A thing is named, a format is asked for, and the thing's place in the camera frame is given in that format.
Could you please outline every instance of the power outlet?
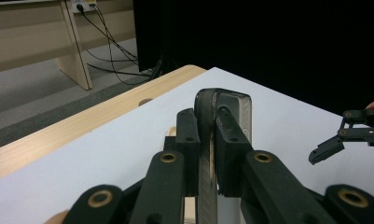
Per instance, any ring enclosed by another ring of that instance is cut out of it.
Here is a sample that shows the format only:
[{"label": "power outlet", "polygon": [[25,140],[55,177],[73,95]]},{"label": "power outlet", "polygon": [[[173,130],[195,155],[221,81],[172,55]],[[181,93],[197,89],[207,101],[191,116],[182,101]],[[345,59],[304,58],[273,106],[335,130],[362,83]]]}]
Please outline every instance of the power outlet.
[{"label": "power outlet", "polygon": [[96,0],[71,0],[71,6],[74,13],[81,13],[76,6],[81,5],[84,7],[84,12],[94,11],[94,5],[97,6]]}]

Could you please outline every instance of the plug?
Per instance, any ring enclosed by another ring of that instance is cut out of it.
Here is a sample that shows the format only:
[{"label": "plug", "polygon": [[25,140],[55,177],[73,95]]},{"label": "plug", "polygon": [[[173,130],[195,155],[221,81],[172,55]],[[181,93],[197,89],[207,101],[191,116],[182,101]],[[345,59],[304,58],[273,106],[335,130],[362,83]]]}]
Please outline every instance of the plug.
[{"label": "plug", "polygon": [[81,4],[76,5],[76,9],[78,9],[82,14],[84,13],[84,7]]}]

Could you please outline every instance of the gray floor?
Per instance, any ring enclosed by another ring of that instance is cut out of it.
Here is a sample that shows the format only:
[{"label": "gray floor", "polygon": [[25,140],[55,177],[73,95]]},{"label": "gray floor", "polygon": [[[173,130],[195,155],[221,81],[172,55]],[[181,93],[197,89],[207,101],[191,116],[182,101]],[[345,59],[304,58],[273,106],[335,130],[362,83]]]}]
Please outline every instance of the gray floor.
[{"label": "gray floor", "polygon": [[[135,39],[119,42],[132,55],[137,55]],[[108,46],[90,49],[100,59],[110,59]],[[136,62],[111,47],[118,72],[141,74]],[[112,64],[99,60],[86,52],[88,64],[113,70]],[[84,90],[59,70],[56,60],[35,63],[0,72],[0,147],[27,134],[100,102],[128,91],[147,80],[143,76],[130,76],[101,71],[91,66],[90,78],[93,88]]]}]

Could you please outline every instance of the white table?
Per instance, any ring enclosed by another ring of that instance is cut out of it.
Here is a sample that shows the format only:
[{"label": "white table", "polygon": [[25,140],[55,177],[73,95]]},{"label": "white table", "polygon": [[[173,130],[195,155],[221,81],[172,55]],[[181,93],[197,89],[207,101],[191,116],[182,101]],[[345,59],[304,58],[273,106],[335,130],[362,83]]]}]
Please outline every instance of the white table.
[{"label": "white table", "polygon": [[340,116],[213,68],[1,177],[0,224],[44,223],[93,186],[126,189],[137,182],[163,149],[176,114],[193,107],[204,88],[249,94],[253,148],[274,153],[305,187],[324,194],[330,185],[348,184],[374,196],[374,147],[367,143],[346,143],[326,161],[308,161],[318,144],[336,134]]}]

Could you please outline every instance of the white tabletop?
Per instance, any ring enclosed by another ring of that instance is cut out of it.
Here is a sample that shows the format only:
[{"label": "white tabletop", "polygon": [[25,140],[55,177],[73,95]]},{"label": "white tabletop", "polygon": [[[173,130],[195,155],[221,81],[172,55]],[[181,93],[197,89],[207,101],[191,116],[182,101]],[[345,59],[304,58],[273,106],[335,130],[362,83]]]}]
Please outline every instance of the white tabletop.
[{"label": "white tabletop", "polygon": [[374,196],[374,147],[367,143],[346,143],[326,161],[308,161],[318,144],[337,133],[340,116],[213,68],[1,178],[0,224],[45,223],[91,187],[126,189],[137,182],[163,149],[176,114],[192,108],[205,88],[249,94],[253,148],[274,153],[305,187],[324,194],[330,185],[348,184]]}]

